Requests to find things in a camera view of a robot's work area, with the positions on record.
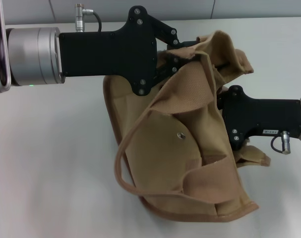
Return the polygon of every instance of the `fabric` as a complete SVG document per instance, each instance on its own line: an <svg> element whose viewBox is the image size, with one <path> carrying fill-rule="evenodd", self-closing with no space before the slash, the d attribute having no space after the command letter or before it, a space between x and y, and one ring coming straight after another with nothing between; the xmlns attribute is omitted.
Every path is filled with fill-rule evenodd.
<svg viewBox="0 0 301 238"><path fill-rule="evenodd" d="M269 165L255 147L233 154L216 92L253 72L245 54L217 31L195 46L161 52L191 59L144 97L120 76L107 76L104 95L119 143L115 176L122 188L141 196L155 214L176 221L224 222L255 210L242 188L237 167ZM121 177L124 159L133 184Z"/></svg>

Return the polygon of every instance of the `metal connector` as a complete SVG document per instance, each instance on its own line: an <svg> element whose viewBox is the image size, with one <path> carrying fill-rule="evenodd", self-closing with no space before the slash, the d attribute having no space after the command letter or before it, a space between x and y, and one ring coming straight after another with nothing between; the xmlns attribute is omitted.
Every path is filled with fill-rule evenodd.
<svg viewBox="0 0 301 238"><path fill-rule="evenodd" d="M76 32L84 32L85 31L83 9L84 9L84 4L77 3L75 5L75 30L76 30Z"/></svg>
<svg viewBox="0 0 301 238"><path fill-rule="evenodd" d="M85 31L84 16L94 15L94 10L85 9L84 4L77 3L75 5L75 30L76 32Z"/></svg>
<svg viewBox="0 0 301 238"><path fill-rule="evenodd" d="M289 155L290 154L289 132L287 131L281 132L281 141L283 143L282 153L284 155Z"/></svg>
<svg viewBox="0 0 301 238"><path fill-rule="evenodd" d="M83 16L84 16L84 15L89 16L89 15L93 15L94 10L93 10L93 9L83 9L83 10L82 10L82 13L83 13Z"/></svg>

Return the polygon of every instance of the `bag strap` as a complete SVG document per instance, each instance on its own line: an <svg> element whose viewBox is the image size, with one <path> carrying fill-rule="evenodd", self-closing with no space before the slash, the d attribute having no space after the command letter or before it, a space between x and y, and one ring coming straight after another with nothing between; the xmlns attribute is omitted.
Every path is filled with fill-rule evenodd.
<svg viewBox="0 0 301 238"><path fill-rule="evenodd" d="M119 145L115 159L115 176L119 185L130 193L139 196L177 195L206 203L220 203L236 197L239 194L240 183L234 162L231 160L232 158L187 172L182 181L183 185L185 185L184 190L178 190L177 188L171 191L142 190L127 183L121 176L121 160L123 155L136 131L149 118L153 111L163 114L186 113L206 107L213 100L214 97L201 62L190 62L173 75L137 119L134 126Z"/></svg>

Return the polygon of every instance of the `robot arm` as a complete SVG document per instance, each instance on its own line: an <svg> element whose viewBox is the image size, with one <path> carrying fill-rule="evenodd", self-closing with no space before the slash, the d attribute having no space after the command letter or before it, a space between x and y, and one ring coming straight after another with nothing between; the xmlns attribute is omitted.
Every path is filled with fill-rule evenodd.
<svg viewBox="0 0 301 238"><path fill-rule="evenodd" d="M97 32L85 32L84 15L96 15ZM117 31L102 32L98 15L75 5L75 33L56 27L5 30L0 0L0 93L11 85L64 83L65 77L120 75L138 96L189 62L167 55L157 66L156 38L168 49L196 44L180 43L177 30L148 15L142 6L130 9L126 24ZM230 144L239 150L250 136L282 138L283 153L290 153L290 137L301 140L301 100L265 100L248 97L240 86L218 96Z"/></svg>

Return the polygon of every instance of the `metal bracket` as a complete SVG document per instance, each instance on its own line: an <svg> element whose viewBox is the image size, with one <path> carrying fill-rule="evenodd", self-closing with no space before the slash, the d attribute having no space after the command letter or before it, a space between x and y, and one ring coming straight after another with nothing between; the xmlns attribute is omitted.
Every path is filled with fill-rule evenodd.
<svg viewBox="0 0 301 238"><path fill-rule="evenodd" d="M148 15L142 6L132 7L126 24L117 31L61 33L62 73L67 77L120 75L136 95L145 96L163 75L171 76L174 67L180 68L167 61L167 69L156 69L156 38L174 49L184 46L176 29Z"/></svg>

